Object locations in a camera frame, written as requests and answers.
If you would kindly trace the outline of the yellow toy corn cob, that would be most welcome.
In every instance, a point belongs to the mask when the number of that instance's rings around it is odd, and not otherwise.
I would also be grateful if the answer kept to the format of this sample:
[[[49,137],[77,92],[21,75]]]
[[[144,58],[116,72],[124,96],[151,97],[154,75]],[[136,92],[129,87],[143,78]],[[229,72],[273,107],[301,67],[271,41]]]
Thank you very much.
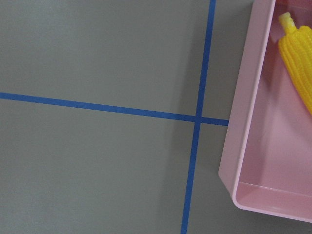
[[[296,27],[289,12],[278,17],[284,36],[278,49],[291,81],[307,110],[312,112],[312,29]]]

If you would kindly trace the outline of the pink plastic bin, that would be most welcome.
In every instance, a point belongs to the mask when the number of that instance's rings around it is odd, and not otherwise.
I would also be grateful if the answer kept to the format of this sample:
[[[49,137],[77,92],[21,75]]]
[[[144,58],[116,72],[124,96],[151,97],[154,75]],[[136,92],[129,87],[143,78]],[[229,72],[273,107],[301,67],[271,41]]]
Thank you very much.
[[[309,0],[256,0],[239,69],[219,177],[244,210],[312,220],[312,117],[278,51],[278,16],[312,24]]]

